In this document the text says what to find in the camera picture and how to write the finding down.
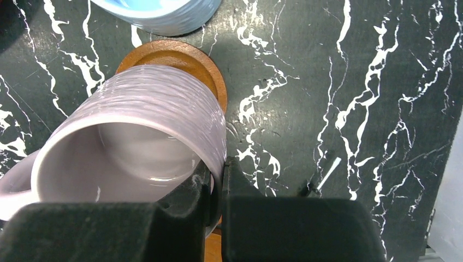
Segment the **light blue mug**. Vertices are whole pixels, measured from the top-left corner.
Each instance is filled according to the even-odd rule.
[[[107,12],[149,33],[173,37],[204,25],[221,0],[92,0]]]

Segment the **black marble countertop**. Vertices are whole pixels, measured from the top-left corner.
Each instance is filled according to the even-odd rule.
[[[339,157],[322,197],[360,201],[387,260],[414,261],[463,105],[462,11],[459,0],[223,0],[176,39],[221,70],[228,154],[262,193],[295,195],[327,174],[327,153]],[[3,0],[1,173],[156,39],[88,0]]]

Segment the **mug handle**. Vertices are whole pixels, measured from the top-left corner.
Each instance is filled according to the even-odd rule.
[[[0,219],[8,221],[22,207],[37,202],[30,189],[32,166],[39,150],[14,165],[0,178]],[[29,190],[15,192],[18,185],[29,183]]]

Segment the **lavender mug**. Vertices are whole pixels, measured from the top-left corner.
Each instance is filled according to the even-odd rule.
[[[200,160],[220,201],[225,158],[224,114],[208,87],[173,67],[139,65],[107,80],[0,179],[0,219],[36,202],[157,201]],[[207,235],[220,217],[211,212]]]

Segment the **textured ceramic mug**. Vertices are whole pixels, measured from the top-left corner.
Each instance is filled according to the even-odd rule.
[[[0,219],[35,202],[157,201],[200,160],[220,197],[225,157],[224,115],[212,92],[179,69],[139,65],[107,80],[0,179]],[[28,179],[31,190],[12,190]],[[211,212],[207,233],[219,219]]]
[[[204,25],[221,0],[92,0],[107,12],[152,34],[172,37]]]

